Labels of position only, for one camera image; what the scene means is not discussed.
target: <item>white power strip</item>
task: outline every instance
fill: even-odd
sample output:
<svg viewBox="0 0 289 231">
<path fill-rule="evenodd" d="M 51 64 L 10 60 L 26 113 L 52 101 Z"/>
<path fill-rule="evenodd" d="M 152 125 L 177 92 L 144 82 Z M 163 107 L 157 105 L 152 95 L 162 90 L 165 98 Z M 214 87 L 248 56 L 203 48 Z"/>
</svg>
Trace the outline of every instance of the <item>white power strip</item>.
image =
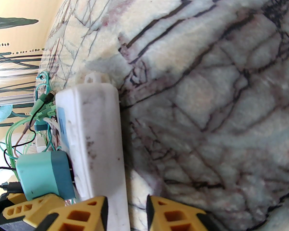
<svg viewBox="0 0 289 231">
<path fill-rule="evenodd" d="M 56 95 L 62 150 L 71 158 L 81 200 L 106 196 L 107 230 L 130 230 L 118 91 L 107 75 L 85 79 L 91 83 Z"/>
</svg>

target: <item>yellow plastic part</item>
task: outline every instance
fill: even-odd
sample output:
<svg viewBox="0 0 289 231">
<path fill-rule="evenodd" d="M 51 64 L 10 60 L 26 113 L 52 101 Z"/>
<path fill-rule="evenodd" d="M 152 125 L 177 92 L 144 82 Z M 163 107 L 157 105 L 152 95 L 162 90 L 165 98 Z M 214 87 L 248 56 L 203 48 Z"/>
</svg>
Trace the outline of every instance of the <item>yellow plastic part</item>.
<svg viewBox="0 0 289 231">
<path fill-rule="evenodd" d="M 154 209 L 150 231 L 207 231 L 196 216 L 205 211 L 162 197 L 150 198 Z"/>
<path fill-rule="evenodd" d="M 101 219 L 105 197 L 95 197 L 75 205 L 51 210 L 59 216 L 47 231 L 106 231 Z"/>
<path fill-rule="evenodd" d="M 64 207 L 65 202 L 55 194 L 48 194 L 31 201 L 22 202 L 3 210 L 3 216 L 9 220 L 25 216 L 23 221 L 34 228 L 48 215 L 54 208 Z"/>
<path fill-rule="evenodd" d="M 15 205 L 27 201 L 26 196 L 23 193 L 10 193 L 7 199 Z"/>
</svg>

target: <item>white marble surface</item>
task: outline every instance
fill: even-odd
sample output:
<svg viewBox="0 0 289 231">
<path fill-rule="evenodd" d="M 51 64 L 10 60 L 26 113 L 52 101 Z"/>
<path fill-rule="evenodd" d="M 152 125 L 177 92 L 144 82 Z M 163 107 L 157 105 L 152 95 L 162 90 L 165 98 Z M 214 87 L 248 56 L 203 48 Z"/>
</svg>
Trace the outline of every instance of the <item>white marble surface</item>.
<svg viewBox="0 0 289 231">
<path fill-rule="evenodd" d="M 65 0 L 40 70 L 115 82 L 132 230 L 147 194 L 289 230 L 289 0 Z"/>
</svg>

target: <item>blue label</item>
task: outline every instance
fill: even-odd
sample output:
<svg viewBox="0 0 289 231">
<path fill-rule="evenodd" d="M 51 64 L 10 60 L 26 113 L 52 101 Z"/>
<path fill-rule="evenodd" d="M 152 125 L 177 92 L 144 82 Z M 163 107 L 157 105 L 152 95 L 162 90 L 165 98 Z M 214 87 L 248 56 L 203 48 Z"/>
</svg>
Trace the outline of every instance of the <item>blue label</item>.
<svg viewBox="0 0 289 231">
<path fill-rule="evenodd" d="M 57 107 L 57 116 L 58 116 L 58 122 L 60 124 L 60 136 L 62 138 L 62 142 L 68 148 L 70 148 L 70 145 L 69 145 L 68 140 L 67 140 L 65 112 L 64 112 L 63 108 Z"/>
</svg>

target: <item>white cable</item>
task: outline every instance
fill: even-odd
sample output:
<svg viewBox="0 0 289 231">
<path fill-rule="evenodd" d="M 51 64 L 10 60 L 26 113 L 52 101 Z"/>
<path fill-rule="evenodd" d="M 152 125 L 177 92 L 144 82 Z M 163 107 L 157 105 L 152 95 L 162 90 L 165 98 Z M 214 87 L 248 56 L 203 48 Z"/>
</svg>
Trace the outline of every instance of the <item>white cable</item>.
<svg viewBox="0 0 289 231">
<path fill-rule="evenodd" d="M 60 127 L 59 127 L 58 122 L 56 122 L 56 121 L 54 121 L 54 120 L 52 120 L 52 119 L 50 119 L 50 118 L 48 118 L 48 117 L 43 118 L 43 121 L 45 121 L 45 122 L 53 125 L 53 126 L 59 131 L 59 133 L 60 133 Z"/>
</svg>

